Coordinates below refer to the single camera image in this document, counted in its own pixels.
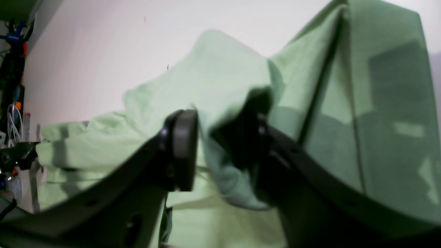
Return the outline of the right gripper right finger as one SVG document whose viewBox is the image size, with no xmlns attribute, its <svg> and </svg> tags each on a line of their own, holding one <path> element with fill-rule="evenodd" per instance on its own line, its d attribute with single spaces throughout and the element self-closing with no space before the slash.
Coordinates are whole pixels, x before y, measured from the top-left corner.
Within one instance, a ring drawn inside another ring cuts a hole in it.
<svg viewBox="0 0 441 248">
<path fill-rule="evenodd" d="M 325 171 L 295 140 L 267 122 L 252 97 L 238 116 L 212 132 L 252 192 L 277 207 L 290 248 L 436 248 L 440 224 L 399 213 Z"/>
</svg>

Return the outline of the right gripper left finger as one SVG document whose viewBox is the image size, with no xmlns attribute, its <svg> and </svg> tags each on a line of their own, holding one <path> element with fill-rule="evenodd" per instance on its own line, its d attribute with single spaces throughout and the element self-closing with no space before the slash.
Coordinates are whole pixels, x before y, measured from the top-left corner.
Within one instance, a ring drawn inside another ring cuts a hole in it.
<svg viewBox="0 0 441 248">
<path fill-rule="evenodd" d="M 44 212 L 1 224 L 2 248 L 147 248 L 164 199 L 190 191 L 197 111 L 179 110 L 101 182 Z"/>
</svg>

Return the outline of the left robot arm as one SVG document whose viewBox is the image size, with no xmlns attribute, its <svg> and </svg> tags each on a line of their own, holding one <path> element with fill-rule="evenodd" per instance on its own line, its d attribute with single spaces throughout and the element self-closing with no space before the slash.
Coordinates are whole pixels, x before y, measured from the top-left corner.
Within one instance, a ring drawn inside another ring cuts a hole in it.
<svg viewBox="0 0 441 248">
<path fill-rule="evenodd" d="M 39 142 L 20 142 L 13 147 L 1 149 L 1 221 L 29 214 L 19 207 L 22 196 L 19 173 L 29 173 L 29 193 L 32 212 L 40 211 L 38 202 L 37 174 L 41 169 L 37 162 L 36 146 Z"/>
</svg>

